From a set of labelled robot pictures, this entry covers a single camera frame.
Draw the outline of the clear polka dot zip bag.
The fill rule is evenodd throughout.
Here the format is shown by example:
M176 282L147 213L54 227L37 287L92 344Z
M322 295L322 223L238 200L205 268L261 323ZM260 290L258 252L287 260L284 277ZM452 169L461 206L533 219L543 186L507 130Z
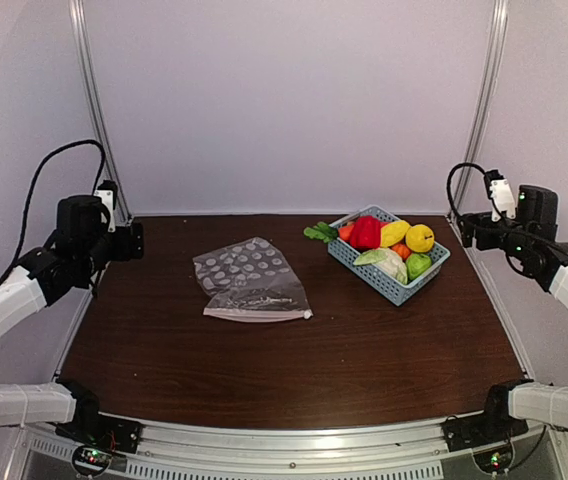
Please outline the clear polka dot zip bag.
M208 295L203 314L241 323L309 320L305 289L284 255L254 237L193 258L195 278Z

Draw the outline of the orange toy carrot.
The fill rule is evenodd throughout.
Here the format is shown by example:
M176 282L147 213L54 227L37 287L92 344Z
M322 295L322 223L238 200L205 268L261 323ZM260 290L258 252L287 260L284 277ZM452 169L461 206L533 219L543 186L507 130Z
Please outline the orange toy carrot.
M313 226L305 227L303 234L309 239L320 240L325 244L331 243L337 239L349 242L354 226L355 224L351 222L343 227L336 228L325 222L318 222Z

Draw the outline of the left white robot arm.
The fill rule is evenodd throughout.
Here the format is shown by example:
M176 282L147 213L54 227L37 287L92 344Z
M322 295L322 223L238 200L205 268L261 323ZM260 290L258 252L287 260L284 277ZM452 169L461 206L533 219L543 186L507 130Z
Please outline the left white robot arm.
M142 224L116 225L115 203L105 189L59 201L46 243L18 257L0 281L0 339L69 291L95 288L110 263L143 257ZM35 423L55 424L87 444L108 433L97 397L74 381L0 384L0 427Z

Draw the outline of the yellow toy pear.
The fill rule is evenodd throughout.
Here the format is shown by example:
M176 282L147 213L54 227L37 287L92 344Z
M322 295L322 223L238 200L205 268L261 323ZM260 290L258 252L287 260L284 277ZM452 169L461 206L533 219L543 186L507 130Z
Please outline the yellow toy pear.
M415 253L428 253L435 245L435 233L424 224L411 226L405 234L406 246Z

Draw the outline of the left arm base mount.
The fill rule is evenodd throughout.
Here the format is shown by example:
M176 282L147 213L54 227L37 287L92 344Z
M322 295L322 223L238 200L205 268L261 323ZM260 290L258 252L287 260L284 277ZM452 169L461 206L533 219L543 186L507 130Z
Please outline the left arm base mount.
M141 440L140 422L98 413L88 424L79 420L53 424L55 434L73 440L71 466L82 478L96 478L108 470L122 471L127 455L135 454Z

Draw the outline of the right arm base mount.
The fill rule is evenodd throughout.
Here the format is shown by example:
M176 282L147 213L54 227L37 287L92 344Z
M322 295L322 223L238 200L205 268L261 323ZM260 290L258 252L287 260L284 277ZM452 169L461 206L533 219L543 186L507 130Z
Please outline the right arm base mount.
M440 424L449 452L470 450L475 466L497 476L515 465L516 437L529 428L524 420L494 419L486 413L449 416Z

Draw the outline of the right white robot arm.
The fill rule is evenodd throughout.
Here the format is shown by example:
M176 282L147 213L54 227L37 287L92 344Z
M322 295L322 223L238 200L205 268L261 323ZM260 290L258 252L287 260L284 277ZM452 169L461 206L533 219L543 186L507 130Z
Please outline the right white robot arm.
M514 197L504 180L492 181L489 189L490 212L452 210L463 246L502 250L507 259L520 262L522 276L534 280L568 310L568 242L555 241L558 195L544 187L522 185ZM515 199L517 206L500 206L503 199ZM536 421L568 431L568 387L530 379L491 387L484 413L477 419L477 433L494 442L517 421Z

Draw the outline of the green toy apple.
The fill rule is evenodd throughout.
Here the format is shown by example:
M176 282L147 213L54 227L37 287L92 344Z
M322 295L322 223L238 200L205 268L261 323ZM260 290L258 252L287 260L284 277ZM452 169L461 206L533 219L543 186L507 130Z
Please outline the green toy apple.
M410 282L419 278L431 266L432 259L429 255L423 253L412 253L405 261L407 276Z

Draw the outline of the red toy bell pepper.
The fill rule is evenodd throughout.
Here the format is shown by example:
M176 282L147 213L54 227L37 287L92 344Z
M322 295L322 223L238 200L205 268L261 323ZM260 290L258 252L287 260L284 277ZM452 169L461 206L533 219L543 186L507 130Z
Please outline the red toy bell pepper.
M370 250L380 247L381 222L373 216L360 216L353 225L349 244L358 250Z

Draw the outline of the yellow toy bell pepper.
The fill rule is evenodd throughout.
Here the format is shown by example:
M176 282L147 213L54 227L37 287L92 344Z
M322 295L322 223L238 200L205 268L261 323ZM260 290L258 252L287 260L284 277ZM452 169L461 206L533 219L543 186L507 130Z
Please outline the yellow toy bell pepper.
M380 229L380 247L390 248L405 238L411 225L405 220L384 223Z

